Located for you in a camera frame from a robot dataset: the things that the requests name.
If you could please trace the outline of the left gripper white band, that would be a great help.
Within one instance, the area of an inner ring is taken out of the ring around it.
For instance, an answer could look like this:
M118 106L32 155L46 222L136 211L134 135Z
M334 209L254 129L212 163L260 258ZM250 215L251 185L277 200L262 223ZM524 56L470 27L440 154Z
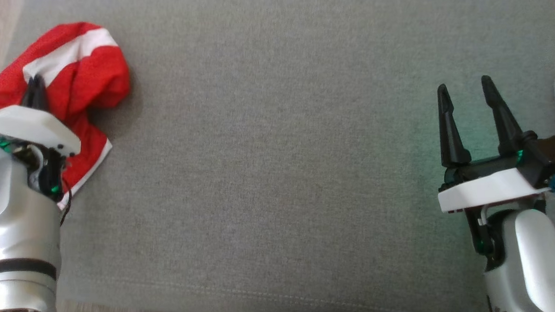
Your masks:
M48 112L47 85L36 74L29 78L21 105L0 109L0 157L24 167L27 187L59 202L66 193L67 159L82 146L80 138Z

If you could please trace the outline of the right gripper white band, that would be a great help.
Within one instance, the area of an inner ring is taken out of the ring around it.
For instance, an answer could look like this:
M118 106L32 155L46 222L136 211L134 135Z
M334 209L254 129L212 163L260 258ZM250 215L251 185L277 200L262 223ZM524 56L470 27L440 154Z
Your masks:
M487 270L503 264L509 253L502 240L503 218L509 211L488 218L488 208L517 202L522 210L547 212L546 194L550 188L532 187L515 168L516 154L537 140L534 131L522 131L514 114L488 75L481 77L485 101L492 110L499 139L499 156L471 162L471 153L463 146L454 119L454 105L445 84L437 90L440 154L446 169L439 188L442 212L464 212L471 232L472 245L487 259Z

